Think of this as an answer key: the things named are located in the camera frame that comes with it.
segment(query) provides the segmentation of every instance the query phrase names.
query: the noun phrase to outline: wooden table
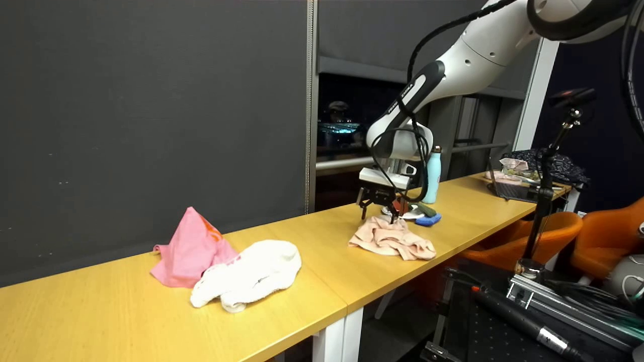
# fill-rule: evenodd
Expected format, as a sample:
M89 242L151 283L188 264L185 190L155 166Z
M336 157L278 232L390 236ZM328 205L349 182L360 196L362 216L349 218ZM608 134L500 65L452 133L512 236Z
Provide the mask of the wooden table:
M149 276L142 253L76 272L0 288L0 361L268 361L315 336L315 361L357 361L362 307L530 216L536 205L493 198L478 178L441 184L444 221L413 232L438 247L434 262L402 262L349 244L360 208L345 205L227 233L235 249L289 240L303 253L297 283L241 313L219 302L190 305L190 290Z

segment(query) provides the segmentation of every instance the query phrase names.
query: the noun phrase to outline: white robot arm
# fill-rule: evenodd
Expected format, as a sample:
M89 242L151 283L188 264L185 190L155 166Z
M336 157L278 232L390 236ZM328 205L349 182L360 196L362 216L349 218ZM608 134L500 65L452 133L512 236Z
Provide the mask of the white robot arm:
M434 147L434 133L415 123L413 114L425 105L455 95L488 89L512 60L540 36L558 43L588 43L625 26L628 10L638 0L490 0L500 10L482 16L465 29L462 39L435 63L420 68L409 86L367 133L367 147L379 168L364 168L359 196L360 205L371 201L388 205L392 193L418 187L422 149ZM388 187L379 198L372 187Z

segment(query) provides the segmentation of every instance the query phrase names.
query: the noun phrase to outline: folded cloth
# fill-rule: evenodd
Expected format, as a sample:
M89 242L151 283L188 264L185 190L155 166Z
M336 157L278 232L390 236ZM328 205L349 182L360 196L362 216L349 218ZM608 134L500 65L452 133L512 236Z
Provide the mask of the folded cloth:
M392 223L382 218L371 218L351 237L351 244L379 255L401 255L402 259L434 259L438 255L435 245L409 232L402 218Z
M300 251L290 242L263 240L246 247L232 264L212 265L195 283L190 302L204 307L219 298L224 309L240 311L297 282L303 268Z
M170 245L155 245L162 262L151 270L164 286L193 288L213 264L229 264L237 251L206 218L188 208Z

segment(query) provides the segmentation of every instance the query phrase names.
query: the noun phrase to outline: pink fabric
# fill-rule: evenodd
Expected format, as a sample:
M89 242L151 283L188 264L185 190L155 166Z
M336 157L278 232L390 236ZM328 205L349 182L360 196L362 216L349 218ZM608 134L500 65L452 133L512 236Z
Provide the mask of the pink fabric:
M193 208L185 209L170 245L155 245L155 251L162 262L151 273L170 288L193 288L213 264L237 259L237 251Z
M379 255L398 255L402 259L434 259L438 255L435 245L409 232L402 218L396 218L394 223L380 218L367 220L351 237L351 244Z

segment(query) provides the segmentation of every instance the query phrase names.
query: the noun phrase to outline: white table leg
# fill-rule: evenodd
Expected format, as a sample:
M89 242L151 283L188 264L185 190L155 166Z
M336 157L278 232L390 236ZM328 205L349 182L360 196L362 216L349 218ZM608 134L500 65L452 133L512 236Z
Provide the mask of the white table leg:
M345 317L324 329L315 336L315 362L342 361Z
M315 336L315 362L359 362L362 307Z
M362 313L360 307L345 317L342 362L359 362L360 358Z

